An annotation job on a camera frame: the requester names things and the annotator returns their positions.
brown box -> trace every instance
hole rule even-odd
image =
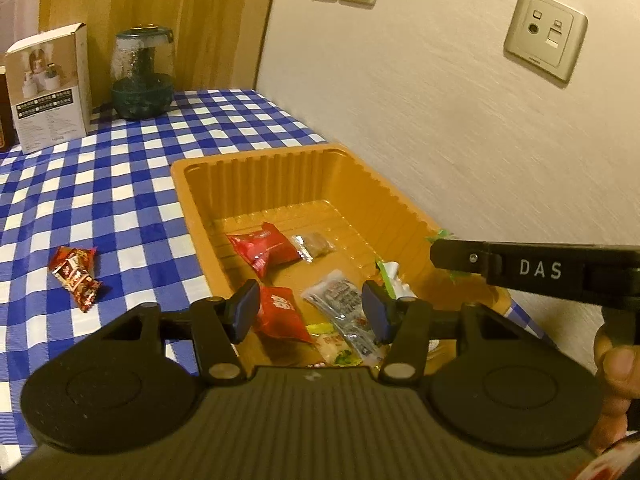
[[[6,87],[4,66],[0,66],[0,152],[5,152],[15,144],[14,120],[11,117],[9,92]]]
[[[334,269],[361,287],[375,272],[375,260],[396,261],[418,297],[436,308],[457,310],[480,301],[505,314],[506,290],[479,276],[453,282],[433,267],[426,237],[439,227],[391,183],[342,146],[320,144],[178,160],[171,173],[196,255],[214,296],[228,298],[245,280],[256,278],[226,234],[260,229],[272,222],[285,235],[320,232],[337,250],[311,264],[275,267],[267,284],[293,290],[307,324],[326,322],[300,297]],[[455,345],[443,359],[455,357]],[[255,365],[309,365],[318,355],[303,343],[282,342],[250,332],[238,345],[247,369]]]
[[[4,60],[14,126],[24,153],[84,137],[91,118],[86,25],[14,43]]]

human hand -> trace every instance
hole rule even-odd
[[[600,327],[593,345],[597,376],[605,383],[605,397],[589,445],[601,453],[625,437],[626,411],[632,399],[640,399],[640,346],[613,347]]]

orange plastic tray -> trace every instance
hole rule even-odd
[[[361,286],[375,275],[375,260],[400,264],[402,278],[436,308],[458,309],[480,301],[504,314],[511,298],[477,276],[452,282],[433,267],[427,237],[438,225],[394,186],[336,144],[178,160],[172,176],[196,254],[214,296],[228,298],[255,273],[231,247],[226,234],[275,224],[287,236],[320,232],[337,250],[308,264],[274,267],[267,285],[287,286],[307,324],[326,319],[300,292],[340,269]],[[454,345],[443,345],[444,360]],[[238,345],[247,369],[254,365],[308,365],[319,361],[309,345],[258,337]]]

tablecloth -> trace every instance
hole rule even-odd
[[[98,108],[91,133],[23,155],[0,155],[0,467],[34,447],[20,413],[28,375],[127,309],[181,310],[210,291],[169,166],[185,157],[323,142],[254,91],[176,94],[167,115],[126,122]],[[98,249],[108,292],[88,313],[47,271],[60,245]],[[543,336],[517,305],[507,316]],[[189,342],[167,356],[195,372]]]

fingernail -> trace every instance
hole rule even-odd
[[[634,367],[635,357],[629,348],[614,348],[604,358],[604,371],[612,379],[624,380]]]

